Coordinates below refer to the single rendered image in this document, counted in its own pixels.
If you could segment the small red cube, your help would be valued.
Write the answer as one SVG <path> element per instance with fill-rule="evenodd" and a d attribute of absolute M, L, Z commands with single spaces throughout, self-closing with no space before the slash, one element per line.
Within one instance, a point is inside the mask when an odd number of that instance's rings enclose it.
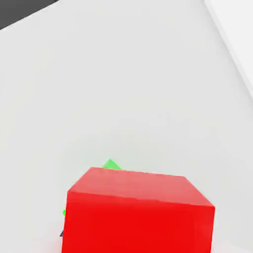
<path fill-rule="evenodd" d="M 214 214 L 183 176 L 90 168 L 67 192 L 61 253 L 211 253 Z"/>

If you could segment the small green cube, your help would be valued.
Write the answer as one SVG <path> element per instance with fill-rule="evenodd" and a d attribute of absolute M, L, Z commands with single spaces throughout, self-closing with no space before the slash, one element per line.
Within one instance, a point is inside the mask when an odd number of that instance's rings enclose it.
<path fill-rule="evenodd" d="M 106 163 L 102 166 L 102 168 L 121 170 L 121 167 L 117 165 L 112 159 L 108 159 Z"/>

